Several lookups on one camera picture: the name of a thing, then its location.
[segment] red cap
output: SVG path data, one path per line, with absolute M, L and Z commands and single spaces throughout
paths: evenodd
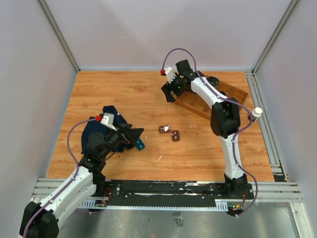
M 96 116 L 96 121 L 101 121 L 102 117 L 100 115 Z

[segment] gray floor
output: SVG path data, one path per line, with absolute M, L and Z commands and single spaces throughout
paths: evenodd
M 298 238 L 288 204 L 254 205 L 239 219 L 224 212 L 183 213 L 183 226 L 171 211 L 106 210 L 72 214 L 58 238 Z

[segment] white cylinder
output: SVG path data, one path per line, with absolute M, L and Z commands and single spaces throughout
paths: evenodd
M 263 113 L 263 110 L 261 108 L 254 108 L 252 110 L 253 122 L 256 122 L 260 118 L 262 113 Z

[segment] teal object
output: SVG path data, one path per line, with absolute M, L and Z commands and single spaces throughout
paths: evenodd
M 135 143 L 135 146 L 139 151 L 145 148 L 145 144 L 142 142 L 140 138 L 137 140 L 137 143 Z

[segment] white cap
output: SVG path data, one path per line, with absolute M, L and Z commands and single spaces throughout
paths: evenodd
M 261 108 L 254 108 L 252 111 L 252 115 L 256 118 L 259 118 L 263 113 L 263 110 Z

